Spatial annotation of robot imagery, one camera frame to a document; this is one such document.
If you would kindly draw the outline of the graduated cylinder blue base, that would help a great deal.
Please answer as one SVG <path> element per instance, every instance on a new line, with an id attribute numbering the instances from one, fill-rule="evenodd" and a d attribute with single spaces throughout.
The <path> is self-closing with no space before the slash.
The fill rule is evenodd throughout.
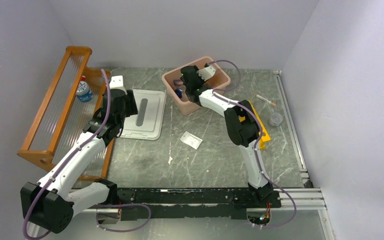
<path id="1" fill-rule="evenodd" d="M 176 88 L 176 89 L 174 90 L 174 92 L 175 92 L 176 96 L 177 96 L 179 99 L 182 99 L 182 97 L 183 97 L 183 92 L 184 92 L 182 89 L 180 89 L 180 88 Z"/>

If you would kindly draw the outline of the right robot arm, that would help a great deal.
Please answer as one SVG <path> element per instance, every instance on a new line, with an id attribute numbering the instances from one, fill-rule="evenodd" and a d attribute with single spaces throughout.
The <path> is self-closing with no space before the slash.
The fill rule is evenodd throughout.
<path id="1" fill-rule="evenodd" d="M 232 143 L 239 147 L 248 175 L 250 202 L 262 207 L 273 192 L 264 168 L 260 140 L 263 126 L 248 100 L 236 101 L 218 94 L 218 90 L 205 85 L 205 69 L 187 65 L 180 69 L 185 93 L 188 99 L 224 117 L 227 134 Z"/>

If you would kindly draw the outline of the white bin lid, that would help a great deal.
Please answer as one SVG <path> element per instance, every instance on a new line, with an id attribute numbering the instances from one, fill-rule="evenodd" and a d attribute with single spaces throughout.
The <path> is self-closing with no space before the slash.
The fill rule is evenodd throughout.
<path id="1" fill-rule="evenodd" d="M 134 89 L 138 114 L 125 119 L 121 137 L 155 141 L 161 135 L 167 95 L 163 91 Z"/>

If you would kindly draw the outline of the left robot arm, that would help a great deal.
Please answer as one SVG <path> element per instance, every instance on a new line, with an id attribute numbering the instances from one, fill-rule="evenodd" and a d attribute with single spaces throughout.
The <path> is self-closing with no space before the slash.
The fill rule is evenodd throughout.
<path id="1" fill-rule="evenodd" d="M 91 161 L 121 136 L 126 118 L 138 113 L 132 89 L 111 89 L 103 99 L 102 107 L 83 127 L 77 143 L 63 159 L 37 183 L 27 182 L 21 188 L 24 226 L 31 222 L 58 234 L 83 210 L 95 205 L 112 208 L 120 202 L 117 185 L 102 178 L 71 192 Z"/>

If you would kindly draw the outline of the blue safety glasses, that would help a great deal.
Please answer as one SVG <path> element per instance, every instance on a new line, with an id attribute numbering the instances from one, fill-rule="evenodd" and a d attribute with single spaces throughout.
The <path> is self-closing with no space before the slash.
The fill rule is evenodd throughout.
<path id="1" fill-rule="evenodd" d="M 180 79 L 174 79 L 173 80 L 173 85 L 175 88 L 181 88 L 181 87 L 184 87 L 184 82 L 183 80 L 180 78 Z"/>

